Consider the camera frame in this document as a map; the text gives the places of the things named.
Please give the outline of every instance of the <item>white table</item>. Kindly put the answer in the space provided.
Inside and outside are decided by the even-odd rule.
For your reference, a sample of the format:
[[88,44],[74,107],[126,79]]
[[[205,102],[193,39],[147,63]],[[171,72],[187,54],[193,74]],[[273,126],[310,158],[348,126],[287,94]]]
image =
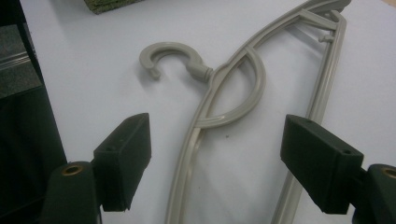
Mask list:
[[[164,76],[151,80],[140,51],[181,42],[216,68],[302,2],[147,0],[96,16],[83,0],[21,1],[69,161],[90,161],[124,119],[150,114],[152,159],[131,211],[103,213],[104,223],[163,223],[178,152],[205,93],[182,57],[163,58]],[[364,153],[363,168],[396,165],[396,8],[355,0],[342,14],[348,26],[322,125]],[[260,48],[268,77],[253,112],[207,132],[186,223],[270,223],[287,172],[279,158],[284,118],[305,114],[321,60],[315,41],[296,36],[302,33],[289,29]],[[249,94],[253,76],[242,74],[226,84],[217,114]],[[323,215],[304,193],[294,223],[349,223],[353,210]]]

